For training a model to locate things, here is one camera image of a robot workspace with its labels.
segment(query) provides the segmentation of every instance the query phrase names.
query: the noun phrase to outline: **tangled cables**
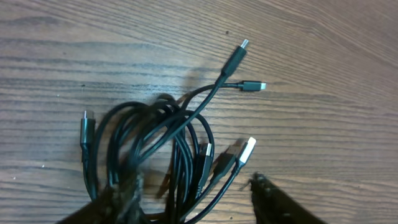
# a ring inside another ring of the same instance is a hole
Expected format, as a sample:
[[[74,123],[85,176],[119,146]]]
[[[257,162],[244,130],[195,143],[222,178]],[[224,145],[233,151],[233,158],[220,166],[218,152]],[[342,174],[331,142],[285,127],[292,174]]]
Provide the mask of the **tangled cables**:
[[[239,154],[227,151],[220,155],[218,163],[211,174],[215,154],[215,140],[206,119],[200,111],[210,102],[220,88],[239,88],[242,91],[260,91],[266,88],[265,83],[257,81],[242,81],[225,83],[238,67],[246,54],[247,40],[238,46],[221,70],[221,75],[213,85],[201,87],[186,95],[181,106],[172,96],[160,95],[153,105],[140,102],[127,102],[109,111],[95,131],[94,113],[85,111],[81,120],[81,139],[83,174],[90,198],[94,201],[98,194],[97,154],[100,142],[111,119],[119,116],[117,125],[109,139],[106,172],[106,187],[123,183],[125,176],[134,171],[161,148],[169,140],[173,140],[172,157],[169,167],[169,195],[165,212],[159,218],[149,218],[141,209],[140,223],[188,223],[201,220],[221,199],[240,169],[246,164],[254,149],[256,140],[250,138]],[[207,97],[197,109],[188,110],[192,98],[204,91],[210,90]],[[197,119],[203,125],[208,143],[199,145],[192,120]],[[166,128],[155,143],[147,146],[149,141]],[[193,149],[186,141],[186,130],[190,133]],[[119,161],[120,149],[134,133],[128,155]],[[208,195],[210,190],[224,177],[235,164],[229,179],[218,192],[217,196],[198,215],[185,221],[187,215]]]

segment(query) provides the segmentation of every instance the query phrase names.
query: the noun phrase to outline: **wood grain surface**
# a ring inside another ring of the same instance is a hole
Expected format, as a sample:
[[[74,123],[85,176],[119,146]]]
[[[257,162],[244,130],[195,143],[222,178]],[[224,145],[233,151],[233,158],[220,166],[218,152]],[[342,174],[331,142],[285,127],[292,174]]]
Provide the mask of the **wood grain surface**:
[[[0,0],[0,223],[55,223],[89,201],[83,110],[100,120],[213,83],[243,39],[230,80],[267,91],[220,90],[202,115],[217,152],[257,148],[201,222],[255,223],[238,189],[258,171],[328,223],[397,223],[397,24],[394,0]],[[169,154],[146,166],[161,176]]]

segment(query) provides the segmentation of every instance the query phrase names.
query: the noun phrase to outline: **wooden surface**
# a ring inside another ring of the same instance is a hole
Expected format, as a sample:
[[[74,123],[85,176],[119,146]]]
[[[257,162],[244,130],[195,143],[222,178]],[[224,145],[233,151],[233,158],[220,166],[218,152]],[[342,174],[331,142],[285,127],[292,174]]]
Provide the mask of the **wooden surface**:
[[[267,91],[221,90],[202,115],[217,152],[258,144],[202,223],[254,223],[238,189],[256,171],[328,223],[397,223],[397,24],[388,0],[0,0],[0,223],[54,223],[89,201],[83,110],[100,120],[213,83],[245,38],[231,81]],[[147,166],[164,172],[169,152]]]

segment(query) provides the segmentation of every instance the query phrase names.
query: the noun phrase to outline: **usb-a connector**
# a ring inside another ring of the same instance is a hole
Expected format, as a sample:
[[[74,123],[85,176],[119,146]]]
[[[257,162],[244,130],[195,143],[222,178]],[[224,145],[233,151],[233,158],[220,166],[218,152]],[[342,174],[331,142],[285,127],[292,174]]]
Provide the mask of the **usb-a connector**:
[[[250,137],[249,140],[244,144],[237,157],[240,166],[244,166],[248,162],[250,155],[253,153],[255,145],[256,140],[253,137]]]

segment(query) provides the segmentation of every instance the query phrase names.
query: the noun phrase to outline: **black cable bundle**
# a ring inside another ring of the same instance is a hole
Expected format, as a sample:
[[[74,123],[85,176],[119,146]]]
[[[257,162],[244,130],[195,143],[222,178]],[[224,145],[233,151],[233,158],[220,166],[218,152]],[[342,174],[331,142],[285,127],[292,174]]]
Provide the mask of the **black cable bundle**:
[[[250,138],[239,156],[233,153],[223,153],[220,155],[210,183],[202,191],[210,176],[210,167],[213,164],[215,153],[215,140],[209,124],[200,115],[200,111],[210,102],[219,88],[240,88],[243,91],[265,89],[265,83],[261,82],[243,81],[240,83],[225,83],[245,56],[246,50],[244,48],[246,44],[247,41],[245,40],[242,46],[237,47],[221,70],[221,75],[215,84],[190,92],[186,95],[181,106],[168,94],[159,96],[153,105],[133,101],[122,103],[105,115],[95,131],[95,135],[93,113],[90,111],[85,112],[85,117],[81,121],[82,162],[86,188],[92,200],[95,200],[98,196],[96,161],[102,135],[111,118],[123,111],[108,144],[106,161],[108,181],[106,187],[112,187],[114,184],[123,182],[125,173],[129,170],[137,169],[139,164],[153,155],[167,141],[174,141],[172,160],[169,167],[169,196],[167,198],[165,213],[158,220],[150,220],[141,210],[143,214],[141,215],[141,223],[196,223],[216,205],[238,174],[240,168],[247,162],[256,140]],[[193,97],[208,90],[210,90],[209,94],[196,110],[187,109]],[[199,145],[195,129],[191,124],[193,119],[201,122],[208,136],[208,144],[204,144],[202,147]],[[143,151],[148,141],[163,128],[167,130],[154,144]],[[192,139],[193,150],[185,139],[186,128]],[[135,136],[129,154],[122,163],[119,163],[120,148],[133,131]],[[202,212],[185,222],[187,215],[208,195],[210,190],[226,175],[233,164],[236,164],[235,168],[218,195]]]

